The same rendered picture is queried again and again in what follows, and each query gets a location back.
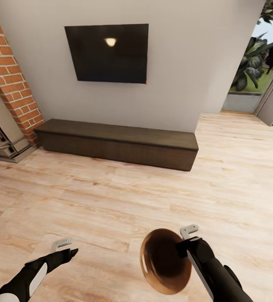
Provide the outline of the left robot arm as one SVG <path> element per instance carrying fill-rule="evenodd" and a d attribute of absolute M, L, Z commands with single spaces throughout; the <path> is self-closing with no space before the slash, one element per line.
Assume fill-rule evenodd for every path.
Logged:
<path fill-rule="evenodd" d="M 77 254 L 78 248 L 62 251 L 59 248 L 72 243 L 71 237 L 55 241 L 52 243 L 51 254 L 25 263 L 13 279 L 0 288 L 0 302 L 28 302 L 48 273 L 70 262 Z"/>

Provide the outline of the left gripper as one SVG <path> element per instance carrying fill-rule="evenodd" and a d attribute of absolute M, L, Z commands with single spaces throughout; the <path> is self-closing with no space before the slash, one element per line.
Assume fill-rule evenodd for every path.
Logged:
<path fill-rule="evenodd" d="M 57 251 L 49 254 L 48 256 L 52 256 L 55 260 L 55 267 L 52 269 L 52 271 L 57 267 L 59 267 L 60 265 L 70 262 L 72 257 L 74 257 L 77 254 L 78 250 L 79 250 L 78 248 L 74 250 L 70 250 L 70 248 L 68 248 L 62 251 Z"/>

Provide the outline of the trash can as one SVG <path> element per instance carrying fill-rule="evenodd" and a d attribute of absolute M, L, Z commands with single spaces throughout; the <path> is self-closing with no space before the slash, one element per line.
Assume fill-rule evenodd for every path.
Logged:
<path fill-rule="evenodd" d="M 146 235 L 140 248 L 140 265 L 147 282 L 165 295 L 180 294 L 192 274 L 189 257 L 180 258 L 175 244 L 183 239 L 175 232 L 159 228 Z M 142 256 L 148 273 L 145 272 Z"/>

